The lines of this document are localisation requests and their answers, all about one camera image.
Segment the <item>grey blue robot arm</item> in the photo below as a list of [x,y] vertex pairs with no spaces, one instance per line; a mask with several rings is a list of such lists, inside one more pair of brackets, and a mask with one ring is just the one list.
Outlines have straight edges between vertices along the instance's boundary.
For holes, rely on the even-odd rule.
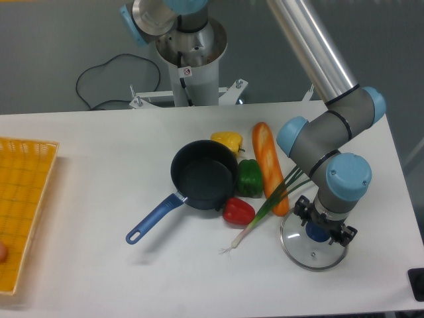
[[[346,246],[356,229],[346,226],[345,219],[366,193],[372,172],[365,159],[340,153],[339,148],[379,121],[386,102],[374,88],[354,82],[308,1],[270,1],[269,7],[327,106],[313,121],[289,120],[276,139],[318,187],[315,201],[299,216],[321,228],[332,242]],[[200,209],[222,201],[234,188],[236,174],[235,156],[218,142],[197,140],[185,145],[171,165],[177,192],[128,233],[127,243],[137,243],[184,203]]]

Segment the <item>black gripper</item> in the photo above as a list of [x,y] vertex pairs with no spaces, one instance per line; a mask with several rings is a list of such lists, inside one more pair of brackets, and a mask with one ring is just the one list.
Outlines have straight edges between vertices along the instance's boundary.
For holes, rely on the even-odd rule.
[[337,243],[347,247],[357,234],[357,229],[343,224],[346,213],[333,213],[316,206],[304,195],[296,201],[293,213],[301,219],[307,236],[315,242],[329,241],[330,245]]

